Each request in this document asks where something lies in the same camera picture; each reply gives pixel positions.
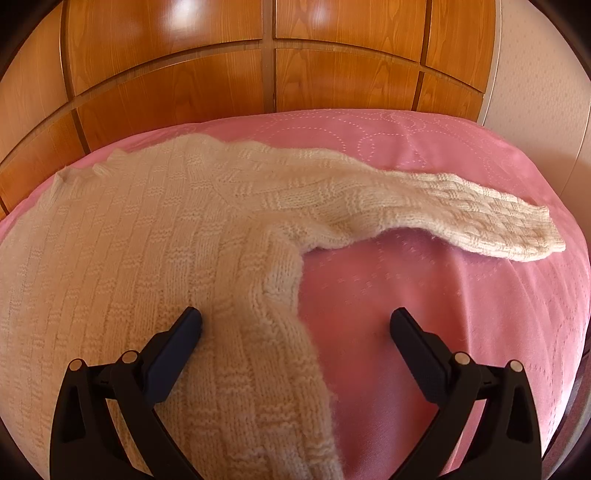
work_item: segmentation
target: black plastic arm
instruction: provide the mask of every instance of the black plastic arm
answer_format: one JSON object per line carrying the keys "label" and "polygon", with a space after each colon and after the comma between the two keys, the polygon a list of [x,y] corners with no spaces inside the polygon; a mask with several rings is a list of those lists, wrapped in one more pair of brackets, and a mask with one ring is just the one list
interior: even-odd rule
{"label": "black plastic arm", "polygon": [[[52,480],[203,480],[153,410],[166,400],[202,331],[198,310],[187,308],[141,353],[88,367],[81,359],[66,371],[51,430]],[[119,403],[125,423],[153,477],[136,470],[121,445],[107,398]]]}
{"label": "black plastic arm", "polygon": [[[440,410],[390,480],[540,480],[541,442],[523,365],[479,365],[425,333],[406,309],[393,312],[390,334],[425,398]],[[460,468],[439,476],[476,400],[486,405]]]}

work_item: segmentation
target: cream knitted sweater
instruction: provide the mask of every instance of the cream knitted sweater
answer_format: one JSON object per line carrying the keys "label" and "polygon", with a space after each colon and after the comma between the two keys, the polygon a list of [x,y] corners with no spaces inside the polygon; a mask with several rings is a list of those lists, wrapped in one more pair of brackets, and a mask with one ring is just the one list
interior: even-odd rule
{"label": "cream knitted sweater", "polygon": [[66,168],[0,245],[0,416],[48,478],[68,362],[140,349],[192,305],[203,337],[157,407],[190,461],[210,479],[340,479],[329,392],[297,319],[301,256],[396,227],[518,261],[564,249],[544,207],[327,150],[192,134]]}

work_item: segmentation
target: bed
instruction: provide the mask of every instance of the bed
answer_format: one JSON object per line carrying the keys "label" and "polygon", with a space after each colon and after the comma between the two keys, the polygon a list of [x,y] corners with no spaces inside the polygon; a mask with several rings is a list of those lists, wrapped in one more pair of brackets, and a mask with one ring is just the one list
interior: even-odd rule
{"label": "bed", "polygon": [[[150,9],[140,1],[59,3],[0,83],[0,238],[15,241],[18,219],[61,168],[100,164],[115,148],[135,151],[189,132],[330,148],[385,170],[452,171],[547,205],[567,251],[535,264],[479,258],[413,230],[311,252],[299,315],[339,399],[336,436],[347,478],[387,478],[434,414],[417,403],[404,364],[377,334],[400,304],[481,363],[523,360],[543,448],[553,445],[548,477],[586,424],[579,385],[588,379],[576,374],[589,320],[589,261],[575,219],[535,165],[475,123],[491,100],[497,13],[492,0],[367,8],[337,0],[158,0]],[[426,286],[429,303],[418,294]],[[359,335],[366,341],[352,341]],[[9,375],[4,365],[0,372]],[[52,412],[36,402],[39,389],[55,386],[23,378],[2,385],[0,417],[47,477],[43,425]],[[569,402],[573,391],[581,395]],[[573,416],[563,420],[566,410]],[[450,468],[462,460],[477,413]],[[162,415],[174,436],[174,418]],[[42,425],[32,443],[27,418]]]}

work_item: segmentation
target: wooden headboard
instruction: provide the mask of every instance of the wooden headboard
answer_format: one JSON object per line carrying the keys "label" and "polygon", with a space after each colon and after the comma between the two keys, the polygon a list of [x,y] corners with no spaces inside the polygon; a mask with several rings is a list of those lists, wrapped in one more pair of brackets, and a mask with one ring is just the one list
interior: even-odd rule
{"label": "wooden headboard", "polygon": [[64,0],[0,80],[0,205],[121,138],[312,108],[478,117],[495,0]]}

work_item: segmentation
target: pink bedspread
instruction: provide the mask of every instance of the pink bedspread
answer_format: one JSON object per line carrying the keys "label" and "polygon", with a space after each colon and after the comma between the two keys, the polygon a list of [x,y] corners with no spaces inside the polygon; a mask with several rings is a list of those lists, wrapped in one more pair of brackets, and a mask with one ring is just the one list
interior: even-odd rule
{"label": "pink bedspread", "polygon": [[[186,132],[275,147],[324,147],[376,168],[452,172],[550,207],[567,249],[531,263],[486,258],[424,231],[394,230],[337,251],[306,255],[300,318],[334,392],[335,426],[349,479],[389,478],[417,443],[427,404],[389,338],[391,312],[405,306],[423,329],[478,362],[525,365],[543,448],[566,406],[589,318],[590,268],[583,235],[535,165],[495,134],[462,119],[415,112],[276,113],[180,125],[135,135],[74,164],[103,161]],[[38,199],[41,185],[0,223],[0,238]],[[450,466],[472,437],[471,417]]]}

